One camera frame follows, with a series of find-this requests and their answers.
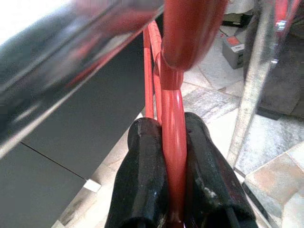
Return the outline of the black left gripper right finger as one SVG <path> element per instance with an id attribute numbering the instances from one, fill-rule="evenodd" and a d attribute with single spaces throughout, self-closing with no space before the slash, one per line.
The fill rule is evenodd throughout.
<path id="1" fill-rule="evenodd" d="M 187 228 L 255 228 L 256 217 L 231 166 L 213 143 L 203 120 L 185 114 Z"/>

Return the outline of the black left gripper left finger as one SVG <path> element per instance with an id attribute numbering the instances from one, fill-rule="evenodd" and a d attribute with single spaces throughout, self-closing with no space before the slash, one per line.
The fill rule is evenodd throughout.
<path id="1" fill-rule="evenodd" d="M 109 228 L 164 228 L 169 190 L 162 152 L 162 129 L 152 118 L 139 118 L 130 126 L 128 153 L 114 181 Z"/>

